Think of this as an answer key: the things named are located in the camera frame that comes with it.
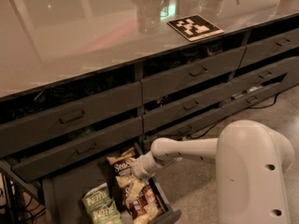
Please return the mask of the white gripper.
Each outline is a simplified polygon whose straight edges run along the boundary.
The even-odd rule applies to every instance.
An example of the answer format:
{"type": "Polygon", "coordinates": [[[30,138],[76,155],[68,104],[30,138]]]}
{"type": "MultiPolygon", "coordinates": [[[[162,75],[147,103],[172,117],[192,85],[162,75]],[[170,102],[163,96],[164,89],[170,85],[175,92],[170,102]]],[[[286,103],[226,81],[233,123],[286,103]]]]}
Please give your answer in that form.
{"type": "MultiPolygon", "coordinates": [[[[134,176],[138,179],[149,180],[155,176],[156,172],[163,168],[163,164],[158,161],[149,151],[144,155],[139,156],[133,164],[132,170],[134,176]]],[[[137,199],[141,190],[145,186],[142,180],[135,180],[130,184],[127,194],[127,202],[132,202],[137,199]]]]}

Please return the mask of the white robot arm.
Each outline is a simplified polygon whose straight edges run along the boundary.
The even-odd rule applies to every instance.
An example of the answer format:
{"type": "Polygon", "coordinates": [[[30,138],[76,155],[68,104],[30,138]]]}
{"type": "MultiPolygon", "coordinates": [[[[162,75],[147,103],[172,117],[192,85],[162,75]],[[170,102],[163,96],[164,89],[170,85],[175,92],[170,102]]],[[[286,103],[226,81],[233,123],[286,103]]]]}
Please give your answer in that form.
{"type": "Polygon", "coordinates": [[[133,173],[148,180],[182,158],[216,162],[218,224],[291,224],[283,173],[292,167],[294,149],[283,134],[243,119],[217,138],[160,137],[136,159],[133,173]]]}

